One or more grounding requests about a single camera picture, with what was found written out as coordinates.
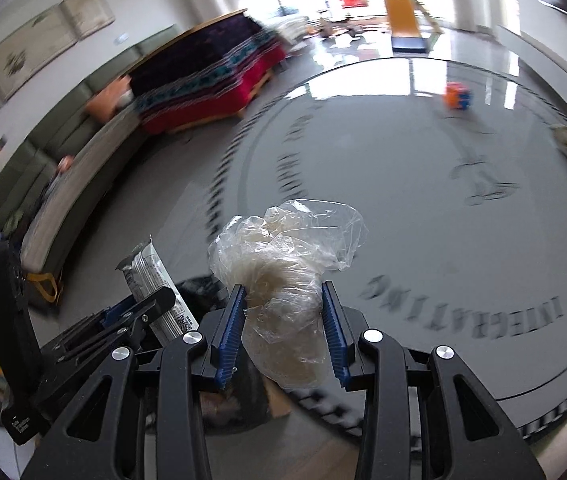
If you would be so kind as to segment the green curved sofa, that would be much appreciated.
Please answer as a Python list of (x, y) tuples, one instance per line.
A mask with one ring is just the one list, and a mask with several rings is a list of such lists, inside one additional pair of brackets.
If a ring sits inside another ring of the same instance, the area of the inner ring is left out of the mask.
[(178, 34), (167, 27), (90, 74), (48, 111), (0, 172), (0, 235), (20, 255), (30, 306), (42, 315), (58, 313), (65, 279), (151, 150), (130, 99), (105, 118), (88, 107)]

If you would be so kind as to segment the middle botanical wall painting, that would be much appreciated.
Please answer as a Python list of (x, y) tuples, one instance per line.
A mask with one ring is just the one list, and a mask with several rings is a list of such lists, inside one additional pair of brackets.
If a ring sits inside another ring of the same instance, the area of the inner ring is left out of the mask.
[(0, 42), (0, 98), (7, 101), (30, 78), (76, 44), (61, 8), (52, 6)]

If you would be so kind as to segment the toy ride-on car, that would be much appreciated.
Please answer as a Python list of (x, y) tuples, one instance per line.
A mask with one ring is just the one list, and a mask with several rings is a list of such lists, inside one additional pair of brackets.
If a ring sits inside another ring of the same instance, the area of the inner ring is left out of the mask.
[(354, 23), (352, 18), (347, 15), (343, 20), (320, 18), (317, 25), (317, 32), (323, 39), (340, 35), (349, 35), (349, 37), (355, 39), (363, 36), (364, 31), (361, 26)]

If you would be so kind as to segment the orange children slide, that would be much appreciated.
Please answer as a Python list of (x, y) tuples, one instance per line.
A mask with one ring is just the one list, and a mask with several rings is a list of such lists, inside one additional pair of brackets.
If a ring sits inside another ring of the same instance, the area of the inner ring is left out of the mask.
[(428, 54), (443, 34), (439, 21), (419, 0), (384, 0), (392, 49), (398, 54)]

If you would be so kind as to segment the silver white snack wrapper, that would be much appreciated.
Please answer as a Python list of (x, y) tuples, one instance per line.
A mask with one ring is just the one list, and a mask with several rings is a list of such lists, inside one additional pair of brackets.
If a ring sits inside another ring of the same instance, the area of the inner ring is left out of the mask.
[(137, 301), (146, 299), (163, 287), (174, 293), (172, 307), (150, 324), (154, 336), (163, 347), (185, 333), (198, 330), (198, 321), (168, 274), (153, 245), (152, 237), (137, 245), (120, 260), (116, 269), (123, 273), (128, 288)]

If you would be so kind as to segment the orange blue toy cube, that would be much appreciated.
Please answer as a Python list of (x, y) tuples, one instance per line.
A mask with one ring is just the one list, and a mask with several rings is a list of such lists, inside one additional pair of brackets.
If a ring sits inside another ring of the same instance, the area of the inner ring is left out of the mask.
[(449, 81), (446, 84), (443, 98), (450, 110), (467, 110), (471, 105), (472, 93), (465, 84)]

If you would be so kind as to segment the orange cushion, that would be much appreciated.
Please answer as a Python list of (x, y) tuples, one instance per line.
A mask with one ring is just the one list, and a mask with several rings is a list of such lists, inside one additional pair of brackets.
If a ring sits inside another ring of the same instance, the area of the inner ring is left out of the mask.
[(86, 113), (99, 124), (105, 125), (120, 110), (134, 101), (130, 81), (131, 78), (128, 75), (113, 80), (97, 96), (87, 102)]

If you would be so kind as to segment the bed with patterned blanket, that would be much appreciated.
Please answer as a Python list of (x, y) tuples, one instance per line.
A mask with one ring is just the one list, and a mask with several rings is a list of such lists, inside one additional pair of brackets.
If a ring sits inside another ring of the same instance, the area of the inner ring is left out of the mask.
[(129, 72), (140, 124), (155, 134), (238, 115), (284, 59), (277, 35), (242, 11), (192, 28)]

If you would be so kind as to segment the round grey printed rug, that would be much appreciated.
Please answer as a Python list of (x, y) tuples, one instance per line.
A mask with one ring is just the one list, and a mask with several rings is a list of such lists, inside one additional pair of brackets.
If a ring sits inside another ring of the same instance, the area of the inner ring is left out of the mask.
[[(450, 110), (449, 81), (472, 93)], [(458, 350), (526, 437), (567, 416), (567, 107), (523, 76), (378, 58), (307, 78), (246, 120), (207, 229), (286, 200), (351, 205), (367, 237), (332, 276), (405, 346)]]

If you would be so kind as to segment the clear crumpled plastic bag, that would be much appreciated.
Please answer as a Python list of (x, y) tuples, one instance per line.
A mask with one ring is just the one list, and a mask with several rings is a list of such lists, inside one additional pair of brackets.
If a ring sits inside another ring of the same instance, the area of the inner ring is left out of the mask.
[(364, 218), (352, 206), (287, 200), (261, 216), (233, 217), (210, 243), (215, 278), (246, 291), (243, 348), (281, 388), (325, 380), (323, 275), (348, 269), (366, 236)]

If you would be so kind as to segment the right botanical wall painting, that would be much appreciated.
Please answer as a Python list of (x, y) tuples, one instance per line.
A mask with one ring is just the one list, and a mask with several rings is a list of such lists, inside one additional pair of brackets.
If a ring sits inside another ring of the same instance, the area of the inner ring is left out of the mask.
[(79, 40), (115, 21), (115, 15), (105, 0), (63, 0), (60, 8)]

